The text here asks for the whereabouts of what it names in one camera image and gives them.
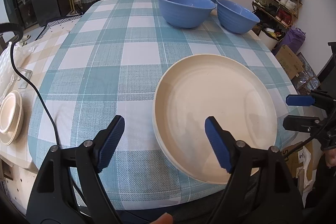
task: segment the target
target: cardboard box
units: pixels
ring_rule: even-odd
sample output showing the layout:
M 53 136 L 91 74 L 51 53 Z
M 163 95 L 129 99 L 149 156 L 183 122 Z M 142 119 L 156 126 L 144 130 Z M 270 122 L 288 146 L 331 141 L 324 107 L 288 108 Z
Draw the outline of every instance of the cardboard box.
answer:
M 302 142 L 299 142 L 295 145 L 290 145 L 286 148 L 284 148 L 281 152 L 282 155 L 286 155 L 290 150 L 295 148 L 297 145 L 301 144 Z M 307 169 L 307 179 L 311 180 L 312 172 L 313 172 L 313 145 L 312 142 L 309 142 L 305 145 L 305 147 L 308 149 L 308 151 L 311 154 L 310 162 L 308 164 Z M 285 159 L 285 162 L 289 168 L 289 171 L 292 175 L 292 178 L 297 178 L 298 173 L 301 169 L 303 169 L 303 155 L 302 155 L 302 148 L 300 148 L 298 151 L 295 151 L 292 153 L 288 158 Z
M 302 62 L 287 45 L 282 45 L 275 57 L 290 80 L 292 80 L 299 72 L 303 71 Z

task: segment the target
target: human hand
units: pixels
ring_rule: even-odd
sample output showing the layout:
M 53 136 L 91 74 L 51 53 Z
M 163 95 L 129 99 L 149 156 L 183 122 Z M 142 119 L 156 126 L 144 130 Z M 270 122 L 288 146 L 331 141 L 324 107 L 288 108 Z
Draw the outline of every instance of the human hand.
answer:
M 328 167 L 336 166 L 336 148 L 325 151 L 325 163 Z
M 157 220 L 150 224 L 173 224 L 173 217 L 168 213 L 164 213 Z

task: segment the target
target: purple bag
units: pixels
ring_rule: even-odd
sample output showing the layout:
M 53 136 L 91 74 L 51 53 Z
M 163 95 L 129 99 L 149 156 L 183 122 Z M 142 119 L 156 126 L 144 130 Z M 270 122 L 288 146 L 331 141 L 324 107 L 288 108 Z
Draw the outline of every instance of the purple bag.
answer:
M 289 29 L 279 45 L 272 50 L 272 53 L 276 55 L 282 45 L 287 45 L 296 54 L 305 39 L 306 33 L 302 32 L 299 28 Z

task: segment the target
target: tablecloth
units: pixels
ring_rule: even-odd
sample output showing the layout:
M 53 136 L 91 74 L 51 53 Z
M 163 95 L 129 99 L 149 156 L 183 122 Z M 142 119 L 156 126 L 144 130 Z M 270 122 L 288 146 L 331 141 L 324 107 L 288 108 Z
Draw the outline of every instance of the tablecloth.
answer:
M 30 80 L 37 88 L 40 87 L 44 75 L 47 72 L 56 52 L 77 21 L 78 19 L 73 20 L 72 22 L 69 21 L 67 23 L 53 26 L 41 39 L 25 46 L 35 47 L 35 49 L 32 54 L 24 60 L 21 68 L 29 69 L 33 72 Z M 15 141 L 13 141 L 8 146 L 0 142 L 0 157 L 2 157 L 4 160 L 9 160 L 14 164 L 19 165 L 22 168 L 35 172 L 36 167 L 31 158 L 31 155 L 29 154 L 27 138 L 28 125 L 35 102 L 36 93 L 30 85 L 24 89 L 18 89 L 18 85 L 19 82 L 15 81 L 8 92 L 12 90 L 18 90 L 21 93 L 24 109 L 24 122 L 20 135 Z
M 157 0 L 102 0 L 73 27 L 51 62 L 40 93 L 54 117 L 63 148 L 75 147 L 107 127 L 116 114 L 125 132 L 110 165 L 100 174 L 117 210 L 176 205 L 223 189 L 177 170 L 160 150 L 152 126 L 152 100 L 163 73 L 192 54 L 227 56 L 254 72 L 268 89 L 278 117 L 276 145 L 293 137 L 282 127 L 296 94 L 272 53 L 252 31 L 223 29 L 215 15 L 198 28 L 177 29 L 161 16 Z M 29 151 L 37 167 L 55 144 L 52 125 L 39 101 L 29 124 Z M 79 183 L 76 170 L 73 170 Z

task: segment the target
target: refrigerator door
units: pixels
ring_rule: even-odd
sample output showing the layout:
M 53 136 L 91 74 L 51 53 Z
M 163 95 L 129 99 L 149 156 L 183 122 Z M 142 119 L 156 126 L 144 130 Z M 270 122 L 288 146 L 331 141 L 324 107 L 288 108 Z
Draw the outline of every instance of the refrigerator door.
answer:
M 49 19 L 61 16 L 57 0 L 31 0 L 35 15 L 40 26 L 45 25 Z

